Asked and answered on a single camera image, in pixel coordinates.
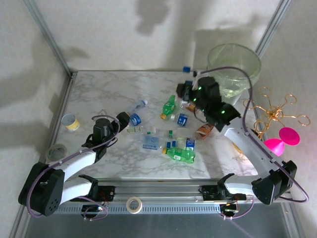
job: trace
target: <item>masking tape roll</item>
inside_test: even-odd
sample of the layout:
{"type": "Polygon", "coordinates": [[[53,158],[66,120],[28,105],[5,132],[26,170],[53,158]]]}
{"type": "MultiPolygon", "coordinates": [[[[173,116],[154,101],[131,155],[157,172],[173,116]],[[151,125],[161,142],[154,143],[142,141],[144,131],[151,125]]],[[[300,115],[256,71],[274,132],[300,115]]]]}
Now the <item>masking tape roll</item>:
{"type": "Polygon", "coordinates": [[[142,210],[142,201],[138,197],[130,197],[127,200],[126,208],[127,208],[128,212],[130,212],[131,214],[137,214],[142,210]],[[131,207],[130,207],[130,204],[133,201],[138,202],[138,207],[136,209],[131,209],[131,207]]]}

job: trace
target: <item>gold metal decoration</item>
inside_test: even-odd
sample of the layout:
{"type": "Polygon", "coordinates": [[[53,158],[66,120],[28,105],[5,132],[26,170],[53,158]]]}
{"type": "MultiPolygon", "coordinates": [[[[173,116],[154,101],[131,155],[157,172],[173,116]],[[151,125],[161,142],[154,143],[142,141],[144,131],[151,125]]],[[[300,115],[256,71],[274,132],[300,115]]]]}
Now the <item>gold metal decoration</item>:
{"type": "MultiPolygon", "coordinates": [[[[271,95],[271,90],[267,87],[261,87],[259,89],[259,92],[261,95],[267,97],[268,99],[268,103],[269,103],[269,108],[265,109],[261,106],[257,106],[255,105],[254,101],[252,101],[251,103],[255,106],[249,108],[250,109],[255,109],[255,108],[259,108],[263,111],[262,114],[262,119],[257,119],[257,121],[254,123],[254,131],[258,133],[258,137],[259,139],[262,139],[263,134],[268,130],[268,128],[270,127],[272,121],[278,121],[279,123],[281,123],[283,125],[283,127],[285,127],[285,124],[282,122],[283,118],[296,118],[298,123],[301,124],[302,126],[307,126],[311,124],[311,120],[309,119],[308,116],[304,115],[304,114],[300,114],[298,116],[292,116],[292,115],[285,115],[283,112],[283,107],[286,104],[296,104],[297,103],[297,98],[293,95],[293,94],[286,94],[285,95],[285,103],[283,105],[278,105],[278,106],[272,106],[271,104],[271,100],[270,100],[270,95],[271,95]],[[259,127],[259,124],[263,123],[264,124],[264,128],[261,130],[259,127]]],[[[243,105],[246,107],[246,104],[248,102],[249,99],[245,100],[243,102],[243,105]]]]}

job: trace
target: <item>marble table surface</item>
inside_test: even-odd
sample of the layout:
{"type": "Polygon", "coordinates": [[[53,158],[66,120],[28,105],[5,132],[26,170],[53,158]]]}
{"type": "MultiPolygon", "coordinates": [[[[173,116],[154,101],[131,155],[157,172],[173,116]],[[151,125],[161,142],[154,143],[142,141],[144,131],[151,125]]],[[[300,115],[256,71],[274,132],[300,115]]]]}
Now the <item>marble table surface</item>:
{"type": "MultiPolygon", "coordinates": [[[[175,129],[177,124],[163,121],[159,116],[163,104],[176,86],[186,80],[182,72],[146,71],[80,71],[75,79],[66,113],[73,113],[80,127],[69,132],[61,125],[56,143],[66,146],[69,153],[81,149],[81,145],[93,131],[91,117],[100,113],[116,116],[139,99],[149,101],[147,107],[155,119],[149,125],[161,129],[175,129]]],[[[235,108],[242,113],[242,101],[235,108]]],[[[253,111],[247,114],[247,125],[255,121],[253,111]]],[[[141,148],[137,140],[127,140],[122,133],[118,142],[96,164],[84,168],[80,174],[97,179],[217,179],[228,173],[256,175],[251,162],[240,155],[231,141],[214,129],[204,140],[196,143],[195,162],[186,164],[171,160],[167,155],[141,148]]]]}

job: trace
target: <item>blue bottle cap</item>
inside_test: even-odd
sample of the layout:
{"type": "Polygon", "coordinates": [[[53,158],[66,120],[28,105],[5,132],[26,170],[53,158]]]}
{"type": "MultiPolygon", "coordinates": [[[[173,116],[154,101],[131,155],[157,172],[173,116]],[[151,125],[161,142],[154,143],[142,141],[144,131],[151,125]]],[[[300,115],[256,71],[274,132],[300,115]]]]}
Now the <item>blue bottle cap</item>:
{"type": "Polygon", "coordinates": [[[184,66],[183,67],[183,73],[189,73],[190,72],[190,67],[184,66]]]}

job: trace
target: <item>pink object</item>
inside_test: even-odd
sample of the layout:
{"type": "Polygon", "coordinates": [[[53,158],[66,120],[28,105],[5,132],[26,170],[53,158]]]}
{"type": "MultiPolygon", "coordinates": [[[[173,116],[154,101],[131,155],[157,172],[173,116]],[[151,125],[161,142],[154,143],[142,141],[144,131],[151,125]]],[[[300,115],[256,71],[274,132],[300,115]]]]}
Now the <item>pink object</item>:
{"type": "Polygon", "coordinates": [[[279,131],[279,137],[285,144],[288,145],[298,145],[301,141],[301,138],[299,137],[299,134],[296,132],[296,130],[290,128],[290,127],[284,127],[279,131]]]}
{"type": "Polygon", "coordinates": [[[281,156],[285,150],[285,143],[277,138],[268,139],[264,144],[277,156],[281,156]]]}

